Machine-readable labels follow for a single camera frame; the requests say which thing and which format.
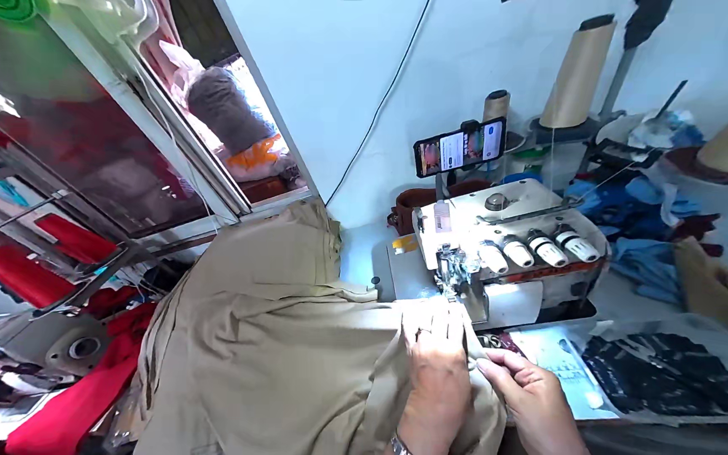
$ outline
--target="white wall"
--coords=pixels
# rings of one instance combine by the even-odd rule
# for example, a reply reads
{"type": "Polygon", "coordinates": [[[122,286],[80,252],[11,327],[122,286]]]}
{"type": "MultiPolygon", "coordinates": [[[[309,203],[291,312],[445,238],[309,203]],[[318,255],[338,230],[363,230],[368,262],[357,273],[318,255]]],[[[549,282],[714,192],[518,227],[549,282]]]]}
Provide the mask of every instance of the white wall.
{"type": "MultiPolygon", "coordinates": [[[[327,200],[383,96],[422,0],[227,2],[265,84],[327,200]]],[[[481,119],[484,97],[511,92],[516,120],[540,114],[573,31],[615,13],[618,26],[594,110],[622,53],[632,0],[432,0],[404,73],[330,212],[346,228],[383,222],[415,176],[412,144],[481,119]]],[[[728,1],[674,0],[638,50],[617,109],[675,108],[710,136],[728,121],[728,1]]]]}

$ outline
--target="watch strap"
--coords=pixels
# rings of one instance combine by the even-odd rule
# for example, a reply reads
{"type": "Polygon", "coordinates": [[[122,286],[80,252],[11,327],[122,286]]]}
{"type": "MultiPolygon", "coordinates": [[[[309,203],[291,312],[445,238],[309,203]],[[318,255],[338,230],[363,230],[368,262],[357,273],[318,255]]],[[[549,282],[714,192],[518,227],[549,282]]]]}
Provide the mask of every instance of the watch strap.
{"type": "Polygon", "coordinates": [[[400,440],[397,431],[392,433],[392,440],[389,441],[392,446],[392,453],[395,455],[412,455],[409,449],[406,448],[404,441],[400,440]]]}

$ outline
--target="hand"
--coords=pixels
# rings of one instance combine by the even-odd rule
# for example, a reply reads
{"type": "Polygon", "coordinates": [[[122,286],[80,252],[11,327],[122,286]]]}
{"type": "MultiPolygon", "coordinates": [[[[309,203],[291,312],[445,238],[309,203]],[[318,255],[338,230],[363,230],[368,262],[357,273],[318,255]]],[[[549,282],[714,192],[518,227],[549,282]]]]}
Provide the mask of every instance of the hand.
{"type": "Polygon", "coordinates": [[[471,400],[462,309],[452,304],[425,305],[405,313],[403,326],[412,391],[398,436],[412,455],[444,455],[471,400]]]}
{"type": "Polygon", "coordinates": [[[554,373],[512,351],[484,351],[492,362],[478,359],[476,365],[493,389],[504,395],[529,455],[589,453],[554,373]]]}

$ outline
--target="phone screen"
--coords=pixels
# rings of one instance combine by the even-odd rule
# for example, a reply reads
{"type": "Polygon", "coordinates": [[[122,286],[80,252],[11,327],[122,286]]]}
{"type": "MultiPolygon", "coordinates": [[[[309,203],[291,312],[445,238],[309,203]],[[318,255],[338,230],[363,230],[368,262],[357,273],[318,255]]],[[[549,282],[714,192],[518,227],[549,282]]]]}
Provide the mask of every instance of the phone screen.
{"type": "Polygon", "coordinates": [[[504,145],[504,119],[480,125],[470,133],[455,131],[415,143],[418,177],[483,163],[501,156],[504,145]]]}

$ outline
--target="beige fabric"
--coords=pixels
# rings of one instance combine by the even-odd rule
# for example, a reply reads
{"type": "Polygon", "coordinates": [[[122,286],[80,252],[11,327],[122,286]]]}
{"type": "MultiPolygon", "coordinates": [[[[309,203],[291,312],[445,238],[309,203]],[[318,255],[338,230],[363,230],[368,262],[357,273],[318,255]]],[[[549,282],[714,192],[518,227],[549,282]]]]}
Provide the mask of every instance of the beige fabric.
{"type": "Polygon", "coordinates": [[[728,270],[692,237],[675,245],[675,263],[688,309],[728,329],[728,270]]]}
{"type": "MultiPolygon", "coordinates": [[[[339,283],[339,247],[317,202],[221,232],[143,340],[137,455],[383,450],[410,390],[401,313],[425,302],[339,283]]],[[[474,410],[452,453],[493,455],[506,416],[470,327],[468,350],[474,410]]]]}

